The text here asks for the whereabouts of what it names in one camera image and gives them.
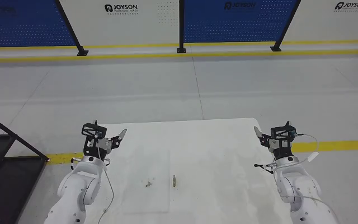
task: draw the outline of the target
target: white partition wall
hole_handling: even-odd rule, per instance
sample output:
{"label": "white partition wall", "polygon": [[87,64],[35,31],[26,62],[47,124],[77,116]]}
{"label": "white partition wall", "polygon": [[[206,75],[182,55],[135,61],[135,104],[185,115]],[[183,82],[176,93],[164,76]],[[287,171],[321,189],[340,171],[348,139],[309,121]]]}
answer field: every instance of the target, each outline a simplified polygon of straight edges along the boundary
{"label": "white partition wall", "polygon": [[179,0],[63,0],[82,45],[178,42]]}
{"label": "white partition wall", "polygon": [[[179,0],[63,0],[61,3],[82,45],[178,42]],[[358,3],[302,0],[284,41],[358,40],[356,21]]]}

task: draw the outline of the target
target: yellow floor line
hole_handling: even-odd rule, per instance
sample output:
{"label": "yellow floor line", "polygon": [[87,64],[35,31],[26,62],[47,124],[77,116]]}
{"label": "yellow floor line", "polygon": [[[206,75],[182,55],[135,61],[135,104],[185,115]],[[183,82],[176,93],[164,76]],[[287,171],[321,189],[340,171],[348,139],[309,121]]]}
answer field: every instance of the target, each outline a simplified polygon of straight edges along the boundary
{"label": "yellow floor line", "polygon": [[156,54],[105,54],[88,56],[48,56],[24,58],[0,58],[0,62],[38,62],[59,60],[100,60],[100,59],[135,59],[135,58],[182,58],[182,57],[239,57],[239,56],[269,56],[269,55],[330,55],[357,54],[358,50],[295,50],[283,52],[198,52],[198,53],[156,53]]}
{"label": "yellow floor line", "polygon": [[[315,150],[315,142],[311,143],[293,143],[292,152],[313,152]],[[340,142],[320,142],[319,152],[330,151],[351,151],[358,150],[358,141],[340,141]],[[48,158],[51,158],[49,165],[54,164],[69,164],[73,157],[82,158],[83,153],[64,153],[64,154],[49,154]]]}
{"label": "yellow floor line", "polygon": [[46,155],[48,158],[50,158],[50,162],[48,162],[49,165],[53,164],[69,164],[71,159],[74,157],[82,158],[83,153],[64,153],[64,154],[48,154]]}
{"label": "yellow floor line", "polygon": [[[250,45],[274,45],[274,41],[268,42],[222,42],[222,43],[186,43],[184,46],[250,46]],[[323,41],[283,41],[282,45],[289,44],[358,44],[358,40],[323,40]],[[163,44],[112,44],[112,45],[85,45],[85,49],[98,48],[165,48],[178,47],[179,43]],[[68,50],[77,49],[75,46],[24,46],[24,47],[0,47],[0,50]]]}
{"label": "yellow floor line", "polygon": [[[313,152],[316,143],[293,143],[292,152]],[[358,150],[358,141],[320,142],[319,152]]]}

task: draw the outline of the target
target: table surface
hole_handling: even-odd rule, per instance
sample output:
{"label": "table surface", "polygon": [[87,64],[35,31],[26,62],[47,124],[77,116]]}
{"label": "table surface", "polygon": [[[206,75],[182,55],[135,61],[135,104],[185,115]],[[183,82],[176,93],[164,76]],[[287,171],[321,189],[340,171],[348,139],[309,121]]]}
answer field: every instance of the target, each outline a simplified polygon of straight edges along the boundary
{"label": "table surface", "polygon": [[[254,125],[254,118],[104,125],[106,137],[128,131],[107,157],[115,197],[101,224],[292,223],[273,176],[253,167],[272,162]],[[103,173],[86,224],[98,222],[111,196]]]}

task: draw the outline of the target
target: black frame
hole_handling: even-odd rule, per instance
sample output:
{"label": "black frame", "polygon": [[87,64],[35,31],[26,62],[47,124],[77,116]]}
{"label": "black frame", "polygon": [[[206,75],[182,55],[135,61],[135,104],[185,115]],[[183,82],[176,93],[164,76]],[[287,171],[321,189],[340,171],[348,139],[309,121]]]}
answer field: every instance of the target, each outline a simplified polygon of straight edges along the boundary
{"label": "black frame", "polygon": [[6,148],[6,150],[4,150],[4,152],[2,152],[3,157],[5,157],[5,154],[9,151],[11,145],[14,143],[15,140],[19,141],[21,144],[23,144],[24,146],[26,146],[29,150],[31,150],[32,152],[35,152],[37,155],[39,155],[43,160],[45,160],[46,162],[50,161],[50,158],[48,158],[47,156],[45,156],[44,154],[42,154],[39,150],[37,150],[34,146],[30,145],[28,142],[26,142],[25,140],[23,140],[20,136],[18,136],[17,134],[15,134],[13,131],[11,131],[10,129],[8,129],[7,127],[5,127],[5,125],[3,125],[2,123],[0,123],[0,129],[3,130],[4,132],[6,132],[12,140],[12,143],[9,144],[9,146]]}
{"label": "black frame", "polygon": [[184,0],[179,0],[179,48],[177,53],[186,53],[184,48]]}
{"label": "black frame", "polygon": [[[30,199],[32,191],[50,159],[20,136],[0,123],[0,222],[15,224]],[[5,157],[11,146],[19,141],[38,156]]]}
{"label": "black frame", "polygon": [[290,27],[290,24],[291,24],[291,22],[292,22],[292,19],[293,19],[293,17],[295,16],[296,11],[297,11],[297,8],[298,8],[298,6],[300,5],[300,3],[301,3],[301,0],[296,0],[296,4],[295,4],[294,8],[292,9],[292,12],[291,12],[291,14],[290,14],[290,17],[289,17],[289,19],[288,19],[288,21],[287,21],[287,23],[286,23],[286,26],[285,26],[285,28],[284,28],[284,30],[283,30],[283,32],[282,32],[282,34],[281,34],[279,40],[276,41],[276,43],[275,43],[274,46],[271,46],[271,47],[270,47],[273,52],[280,52],[280,51],[281,51],[280,45],[282,44],[282,41],[283,41],[283,39],[284,39],[284,37],[285,37],[285,35],[286,35],[286,32],[287,32],[288,28]]}
{"label": "black frame", "polygon": [[[179,0],[179,48],[177,48],[177,53],[186,53],[186,49],[184,48],[184,1],[185,0]],[[281,51],[280,46],[300,3],[301,0],[296,0],[296,4],[291,11],[290,17],[285,25],[283,32],[281,33],[279,40],[275,42],[274,46],[270,47],[273,52]]]}
{"label": "black frame", "polygon": [[64,22],[65,22],[65,24],[66,24],[66,26],[67,26],[67,28],[68,28],[68,30],[69,30],[71,36],[72,36],[72,38],[73,38],[73,40],[74,40],[74,43],[75,43],[75,45],[76,45],[76,47],[77,47],[77,49],[78,49],[78,54],[77,54],[77,56],[86,56],[86,55],[88,54],[88,50],[85,50],[85,49],[83,48],[83,46],[81,46],[81,44],[79,43],[79,41],[78,41],[78,39],[77,39],[77,37],[76,37],[76,34],[75,34],[74,31],[73,31],[73,28],[72,28],[72,26],[71,26],[71,23],[69,22],[69,20],[68,20],[68,18],[67,18],[67,16],[66,16],[66,13],[65,13],[65,11],[63,10],[63,7],[62,7],[62,5],[61,5],[61,3],[60,3],[60,0],[55,0],[55,3],[56,3],[56,6],[57,6],[58,11],[60,12],[60,14],[61,14],[61,16],[62,16],[62,18],[63,18],[63,20],[64,20]]}

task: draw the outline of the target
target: blue perforated panel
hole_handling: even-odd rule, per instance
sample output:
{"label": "blue perforated panel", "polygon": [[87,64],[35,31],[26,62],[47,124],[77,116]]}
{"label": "blue perforated panel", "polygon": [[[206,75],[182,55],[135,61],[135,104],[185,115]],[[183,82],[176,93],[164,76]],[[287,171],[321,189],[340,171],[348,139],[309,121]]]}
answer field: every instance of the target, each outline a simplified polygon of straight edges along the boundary
{"label": "blue perforated panel", "polygon": [[0,0],[0,46],[75,45],[54,0]]}
{"label": "blue perforated panel", "polygon": [[186,0],[184,42],[276,41],[296,0]]}

